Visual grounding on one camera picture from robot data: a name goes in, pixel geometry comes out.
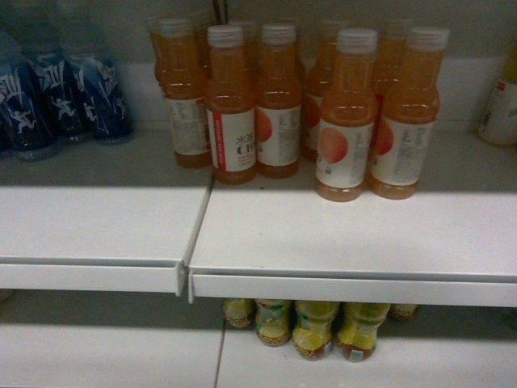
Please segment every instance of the bottle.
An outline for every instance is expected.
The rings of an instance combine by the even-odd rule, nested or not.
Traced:
[[[338,34],[338,56],[323,95],[316,161],[316,191],[327,200],[359,196],[376,117],[371,87],[377,33],[348,28]]]
[[[257,303],[255,318],[257,336],[267,346],[282,346],[291,336],[289,331],[291,301],[255,299],[255,302]]]
[[[517,46],[505,60],[477,133],[495,146],[517,144]]]
[[[295,301],[298,321],[292,342],[306,360],[320,360],[332,349],[332,322],[339,302]]]
[[[252,84],[257,82],[260,74],[259,69],[259,42],[257,41],[257,21],[256,20],[232,20],[229,25],[241,26],[244,34],[245,72]]]
[[[169,114],[176,161],[181,167],[212,164],[204,96],[207,79],[197,61],[189,19],[162,19],[160,33],[166,49],[163,95]]]
[[[0,115],[12,140],[12,154],[30,162],[56,155],[60,143],[36,75],[21,52],[21,46],[0,31]]]
[[[295,74],[295,28],[264,24],[262,75],[256,86],[257,169],[268,178],[298,171],[303,88]]]
[[[212,79],[206,105],[215,178],[226,184],[252,180],[256,173],[254,90],[244,71],[239,26],[208,29]]]
[[[378,196],[412,196],[439,110],[436,79],[449,30],[413,27],[399,81],[386,95],[373,150],[369,186]]]
[[[372,72],[372,89],[377,98],[379,109],[370,141],[370,160],[372,159],[377,127],[379,126],[380,114],[382,112],[382,102],[389,89],[398,82],[398,72],[401,67],[410,25],[410,19],[385,19],[385,24],[380,32],[376,60],[373,63]]]
[[[253,323],[253,299],[227,298],[223,302],[226,322],[237,329],[245,329]]]
[[[345,320],[335,341],[346,360],[361,362],[375,352],[377,330],[388,310],[389,303],[345,303]]]
[[[307,77],[305,96],[305,126],[301,154],[316,162],[317,136],[321,117],[323,93],[329,88],[336,57],[338,31],[348,27],[347,20],[320,20],[316,63]]]

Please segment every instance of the orange juice bottle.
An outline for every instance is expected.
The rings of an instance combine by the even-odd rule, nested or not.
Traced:
[[[372,73],[372,89],[379,103],[379,111],[370,141],[370,158],[372,158],[380,113],[382,112],[382,101],[389,89],[398,82],[398,71],[401,67],[410,24],[410,19],[386,19],[380,32]]]
[[[226,184],[252,180],[255,166],[254,90],[244,70],[240,26],[208,29],[212,79],[206,97],[215,178]]]
[[[317,46],[316,64],[307,77],[305,96],[305,126],[301,154],[311,162],[316,162],[317,135],[320,124],[320,108],[323,93],[329,88],[332,69],[336,57],[338,31],[348,27],[347,20],[320,20],[320,38]]]
[[[241,26],[244,34],[244,62],[245,72],[251,83],[255,84],[259,77],[259,42],[257,40],[257,21],[256,20],[232,20],[230,25]]]
[[[436,79],[449,30],[413,27],[399,81],[386,95],[373,150],[369,185],[378,196],[402,200],[414,194],[439,110]]]
[[[377,103],[371,88],[377,33],[348,28],[338,34],[332,81],[323,95],[316,191],[327,200],[354,200],[362,190]]]
[[[207,80],[197,62],[189,19],[162,19],[160,32],[166,47],[163,94],[171,125],[176,161],[200,168],[212,162],[204,95]]]
[[[286,23],[264,24],[262,29],[255,113],[257,167],[269,178],[287,178],[298,171],[303,88],[295,73],[295,34],[295,27]]]

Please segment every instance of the peach illustration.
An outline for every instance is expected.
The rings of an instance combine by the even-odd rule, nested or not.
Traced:
[[[347,156],[347,138],[337,129],[325,127],[320,131],[320,153],[329,164],[337,163]]]

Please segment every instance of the bottle label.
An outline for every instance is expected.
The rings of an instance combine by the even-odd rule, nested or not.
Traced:
[[[364,179],[373,123],[340,127],[320,121],[316,177],[333,188],[353,188]]]
[[[301,105],[289,109],[257,107],[257,159],[268,166],[287,166],[298,160]]]
[[[418,181],[434,122],[403,124],[381,117],[371,173],[381,182],[407,186]]]
[[[305,132],[304,144],[311,150],[317,150],[317,137],[320,128],[323,97],[307,94],[305,98]]]
[[[222,171],[244,171],[255,164],[254,109],[233,115],[208,113],[212,163]]]
[[[517,143],[517,85],[499,80],[481,120],[479,134],[501,146]]]
[[[210,150],[204,99],[166,99],[174,149],[181,155],[200,155]]]

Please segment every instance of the store shelf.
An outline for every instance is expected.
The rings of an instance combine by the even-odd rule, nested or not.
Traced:
[[[511,388],[517,381],[517,331],[497,311],[422,306],[412,321],[387,320],[375,353],[359,364],[345,361],[335,348],[327,358],[306,361],[292,341],[269,348],[252,330],[227,329],[217,388]]]
[[[191,299],[517,306],[516,165],[515,149],[451,131],[435,134],[408,200],[323,200],[308,162],[291,179],[216,183]]]
[[[0,288],[179,293],[212,185],[166,130],[0,162]]]
[[[0,305],[2,387],[214,387],[217,300],[18,291]]]

